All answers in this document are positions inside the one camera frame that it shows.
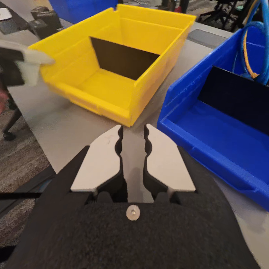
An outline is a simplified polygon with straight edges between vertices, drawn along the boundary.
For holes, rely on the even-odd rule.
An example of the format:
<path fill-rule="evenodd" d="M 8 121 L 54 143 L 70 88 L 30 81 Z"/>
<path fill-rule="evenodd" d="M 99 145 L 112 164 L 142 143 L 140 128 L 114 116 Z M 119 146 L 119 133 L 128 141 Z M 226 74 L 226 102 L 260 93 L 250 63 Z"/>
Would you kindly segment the person's left hand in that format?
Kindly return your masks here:
<path fill-rule="evenodd" d="M 0 90 L 0 114 L 5 111 L 8 98 L 8 94 L 4 90 Z"/>

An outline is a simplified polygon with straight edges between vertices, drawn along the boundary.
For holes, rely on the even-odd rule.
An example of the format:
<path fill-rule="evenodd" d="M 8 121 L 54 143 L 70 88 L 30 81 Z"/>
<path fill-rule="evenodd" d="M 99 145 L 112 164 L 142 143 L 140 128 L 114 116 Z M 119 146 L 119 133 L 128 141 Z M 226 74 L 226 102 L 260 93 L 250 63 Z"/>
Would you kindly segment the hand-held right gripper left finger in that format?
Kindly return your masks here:
<path fill-rule="evenodd" d="M 71 192 L 108 192 L 113 202 L 126 202 L 122 140 L 123 126 L 116 125 L 90 144 L 71 185 Z"/>

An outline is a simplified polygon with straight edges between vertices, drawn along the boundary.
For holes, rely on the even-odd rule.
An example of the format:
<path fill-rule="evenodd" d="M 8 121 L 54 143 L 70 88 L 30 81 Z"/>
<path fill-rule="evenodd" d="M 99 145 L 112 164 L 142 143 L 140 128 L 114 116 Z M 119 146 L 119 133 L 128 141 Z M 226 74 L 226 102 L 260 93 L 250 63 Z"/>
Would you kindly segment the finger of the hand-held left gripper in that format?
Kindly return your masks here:
<path fill-rule="evenodd" d="M 31 50 L 20 43 L 1 40 L 0 56 L 12 61 L 22 61 L 38 64 L 53 64 L 55 61 L 44 52 Z"/>
<path fill-rule="evenodd" d="M 36 86 L 39 81 L 39 69 L 41 63 L 15 62 L 24 81 L 23 85 Z"/>

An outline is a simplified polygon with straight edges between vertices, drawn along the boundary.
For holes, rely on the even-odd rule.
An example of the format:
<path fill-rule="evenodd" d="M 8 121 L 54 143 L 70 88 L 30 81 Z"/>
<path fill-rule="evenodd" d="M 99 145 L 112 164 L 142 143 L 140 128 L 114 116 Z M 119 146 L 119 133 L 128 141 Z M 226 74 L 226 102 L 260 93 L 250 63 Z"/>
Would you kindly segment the black office chair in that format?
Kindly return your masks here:
<path fill-rule="evenodd" d="M 201 14 L 197 22 L 233 32 L 242 26 L 253 1 L 217 1 L 213 11 Z"/>

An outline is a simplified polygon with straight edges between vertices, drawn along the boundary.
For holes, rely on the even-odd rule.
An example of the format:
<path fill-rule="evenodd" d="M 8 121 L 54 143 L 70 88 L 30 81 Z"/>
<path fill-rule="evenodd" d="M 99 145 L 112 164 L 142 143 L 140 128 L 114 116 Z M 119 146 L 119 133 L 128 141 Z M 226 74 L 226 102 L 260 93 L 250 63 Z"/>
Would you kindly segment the blue plastic bin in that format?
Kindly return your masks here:
<path fill-rule="evenodd" d="M 58 17 L 72 24 L 81 22 L 108 8 L 115 9 L 118 0 L 49 0 Z"/>
<path fill-rule="evenodd" d="M 198 100 L 213 66 L 242 76 L 237 31 L 169 88 L 157 128 L 229 186 L 269 209 L 269 137 Z"/>

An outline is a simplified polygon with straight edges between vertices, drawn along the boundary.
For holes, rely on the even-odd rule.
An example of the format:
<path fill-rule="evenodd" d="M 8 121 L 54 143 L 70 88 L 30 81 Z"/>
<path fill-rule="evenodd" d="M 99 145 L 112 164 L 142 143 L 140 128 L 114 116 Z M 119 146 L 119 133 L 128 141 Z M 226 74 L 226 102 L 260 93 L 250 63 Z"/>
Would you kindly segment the black box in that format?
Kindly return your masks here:
<path fill-rule="evenodd" d="M 45 39 L 63 29 L 55 11 L 38 6 L 31 10 L 33 20 L 28 22 L 28 29 L 39 39 Z"/>

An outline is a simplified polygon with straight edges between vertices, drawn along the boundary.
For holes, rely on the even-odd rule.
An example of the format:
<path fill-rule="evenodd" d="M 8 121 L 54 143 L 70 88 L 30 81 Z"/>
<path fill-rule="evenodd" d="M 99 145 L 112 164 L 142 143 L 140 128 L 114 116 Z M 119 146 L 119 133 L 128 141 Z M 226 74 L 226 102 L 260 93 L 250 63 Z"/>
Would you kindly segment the yellow plastic bin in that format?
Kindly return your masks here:
<path fill-rule="evenodd" d="M 131 127 L 175 66 L 195 20 L 194 15 L 118 4 L 29 48 L 54 59 L 40 68 L 51 91 Z M 132 80 L 100 68 L 90 37 L 160 56 Z"/>

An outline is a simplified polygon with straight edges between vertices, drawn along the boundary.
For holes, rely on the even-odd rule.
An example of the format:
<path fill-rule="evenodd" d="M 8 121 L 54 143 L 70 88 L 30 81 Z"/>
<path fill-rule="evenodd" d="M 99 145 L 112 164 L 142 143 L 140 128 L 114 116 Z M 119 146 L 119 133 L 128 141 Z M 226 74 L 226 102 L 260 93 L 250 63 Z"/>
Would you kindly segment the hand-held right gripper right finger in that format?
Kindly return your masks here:
<path fill-rule="evenodd" d="M 178 192 L 195 193 L 196 187 L 176 143 L 151 124 L 144 126 L 146 157 L 143 185 L 153 200 L 171 198 Z"/>

